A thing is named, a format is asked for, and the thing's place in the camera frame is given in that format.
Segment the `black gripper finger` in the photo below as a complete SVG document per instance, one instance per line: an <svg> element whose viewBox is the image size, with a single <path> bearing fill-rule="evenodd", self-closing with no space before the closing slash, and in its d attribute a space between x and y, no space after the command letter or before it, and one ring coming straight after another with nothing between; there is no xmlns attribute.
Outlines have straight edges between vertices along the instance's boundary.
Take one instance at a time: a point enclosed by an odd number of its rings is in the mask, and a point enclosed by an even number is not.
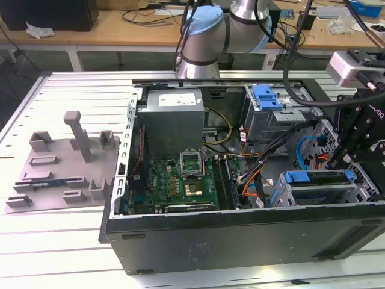
<svg viewBox="0 0 385 289"><path fill-rule="evenodd" d="M376 144L363 145L360 144L350 150L347 155L354 163L362 163L367 161L383 162L384 161L384 140Z"/></svg>
<svg viewBox="0 0 385 289"><path fill-rule="evenodd" d="M344 169L346 163L361 161L361 117L361 104L336 108L333 126L337 134L337 145L330 156L329 169Z"/></svg>

